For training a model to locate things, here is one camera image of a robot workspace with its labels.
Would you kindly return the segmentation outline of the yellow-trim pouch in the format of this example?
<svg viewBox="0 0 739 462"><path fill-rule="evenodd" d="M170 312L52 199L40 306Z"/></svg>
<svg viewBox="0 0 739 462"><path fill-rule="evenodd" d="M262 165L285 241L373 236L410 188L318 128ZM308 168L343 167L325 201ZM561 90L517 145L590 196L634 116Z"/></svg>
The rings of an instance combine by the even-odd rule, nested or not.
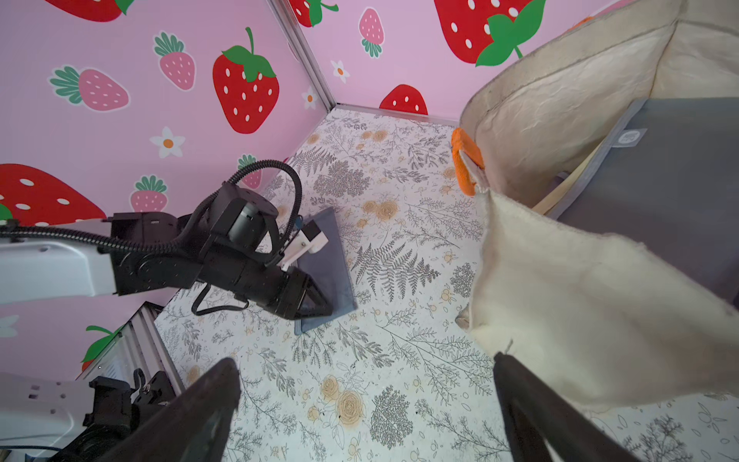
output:
<svg viewBox="0 0 739 462"><path fill-rule="evenodd" d="M545 198L536 204L532 211L545 216L551 209L558 205L566 196L566 194L575 186L577 180L583 175L585 169L590 165L593 158L600 151L602 144L598 144L596 148L583 160L581 164L558 186L556 186Z"/></svg>

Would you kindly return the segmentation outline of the grey mesh pouch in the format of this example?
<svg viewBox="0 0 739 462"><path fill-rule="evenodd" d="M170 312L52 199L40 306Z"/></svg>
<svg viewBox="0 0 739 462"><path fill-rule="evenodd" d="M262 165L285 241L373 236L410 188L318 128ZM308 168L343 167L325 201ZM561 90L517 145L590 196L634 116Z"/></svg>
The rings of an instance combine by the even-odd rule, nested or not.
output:
<svg viewBox="0 0 739 462"><path fill-rule="evenodd" d="M642 243L737 304L737 98L633 101L547 217Z"/></svg>
<svg viewBox="0 0 739 462"><path fill-rule="evenodd" d="M283 270L295 267L310 275L333 307L330 315L295 321L296 336L357 310L333 207L302 221L302 227L289 242L280 266Z"/></svg>

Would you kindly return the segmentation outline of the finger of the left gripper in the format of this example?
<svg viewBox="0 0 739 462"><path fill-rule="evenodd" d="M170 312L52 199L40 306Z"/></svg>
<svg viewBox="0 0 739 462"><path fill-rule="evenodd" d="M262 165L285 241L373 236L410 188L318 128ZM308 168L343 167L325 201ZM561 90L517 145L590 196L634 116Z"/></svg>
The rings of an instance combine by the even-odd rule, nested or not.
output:
<svg viewBox="0 0 739 462"><path fill-rule="evenodd" d="M323 294L311 276L305 273L297 275L294 291L296 294L291 308L293 320L314 319L333 314L332 302Z"/></svg>

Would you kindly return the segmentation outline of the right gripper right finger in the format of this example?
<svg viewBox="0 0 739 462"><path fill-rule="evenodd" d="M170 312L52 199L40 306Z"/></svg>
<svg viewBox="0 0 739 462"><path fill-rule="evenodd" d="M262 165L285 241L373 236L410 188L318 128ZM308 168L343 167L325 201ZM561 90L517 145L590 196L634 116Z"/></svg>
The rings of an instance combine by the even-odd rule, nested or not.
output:
<svg viewBox="0 0 739 462"><path fill-rule="evenodd" d="M634 461L515 357L494 356L494 380L515 461Z"/></svg>

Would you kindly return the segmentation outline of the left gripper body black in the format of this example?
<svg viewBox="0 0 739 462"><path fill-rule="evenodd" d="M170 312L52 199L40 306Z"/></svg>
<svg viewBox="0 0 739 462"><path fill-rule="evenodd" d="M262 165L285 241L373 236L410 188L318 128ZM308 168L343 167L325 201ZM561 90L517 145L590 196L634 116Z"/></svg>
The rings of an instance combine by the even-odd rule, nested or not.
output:
<svg viewBox="0 0 739 462"><path fill-rule="evenodd" d="M286 227L269 202L240 187L261 169L284 171L294 183L294 206ZM127 296L163 288L188 289L196 282L231 292L269 313L292 319L296 276L281 269L298 220L302 184L296 171L278 161L259 161L239 169L201 202L194 213L177 218L160 212L117 213L109 218L112 237L134 243L138 251L113 250L117 294Z"/></svg>

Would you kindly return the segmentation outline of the beige canvas bag orange handles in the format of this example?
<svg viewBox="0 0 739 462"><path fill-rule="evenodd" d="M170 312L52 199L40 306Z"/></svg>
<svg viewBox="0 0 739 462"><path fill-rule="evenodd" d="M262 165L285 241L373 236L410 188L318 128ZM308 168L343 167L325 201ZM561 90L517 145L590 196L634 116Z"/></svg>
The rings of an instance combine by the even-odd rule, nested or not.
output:
<svg viewBox="0 0 739 462"><path fill-rule="evenodd" d="M471 336L583 406L738 392L738 5L636 1L483 87Z"/></svg>

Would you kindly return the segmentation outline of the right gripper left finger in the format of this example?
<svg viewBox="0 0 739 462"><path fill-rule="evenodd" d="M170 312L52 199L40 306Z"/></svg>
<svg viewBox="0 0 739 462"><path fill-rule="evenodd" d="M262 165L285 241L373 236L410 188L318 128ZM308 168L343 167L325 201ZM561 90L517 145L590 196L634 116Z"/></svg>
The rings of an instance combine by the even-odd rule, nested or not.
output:
<svg viewBox="0 0 739 462"><path fill-rule="evenodd" d="M100 461L221 461L239 405L238 367L223 358Z"/></svg>

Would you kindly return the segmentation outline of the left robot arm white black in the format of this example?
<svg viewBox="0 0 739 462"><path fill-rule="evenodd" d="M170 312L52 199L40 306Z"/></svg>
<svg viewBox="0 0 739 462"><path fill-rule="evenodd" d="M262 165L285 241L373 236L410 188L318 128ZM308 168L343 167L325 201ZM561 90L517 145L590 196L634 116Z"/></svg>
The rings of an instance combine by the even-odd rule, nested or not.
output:
<svg viewBox="0 0 739 462"><path fill-rule="evenodd" d="M324 242L314 225L292 214L285 228L263 196L242 179L262 169L293 170L269 160L243 159L238 171L190 215L165 212L164 181L142 177L126 213L105 216L88 198L34 167L1 168L1 301L31 307L31 327L42 344L28 348L44 364L53 346L69 348L72 334L90 319L99 338L84 371L113 340L104 321L126 309L119 296L196 283L231 292L237 309L250 304L288 320L330 313L332 306L311 277L292 262Z"/></svg>

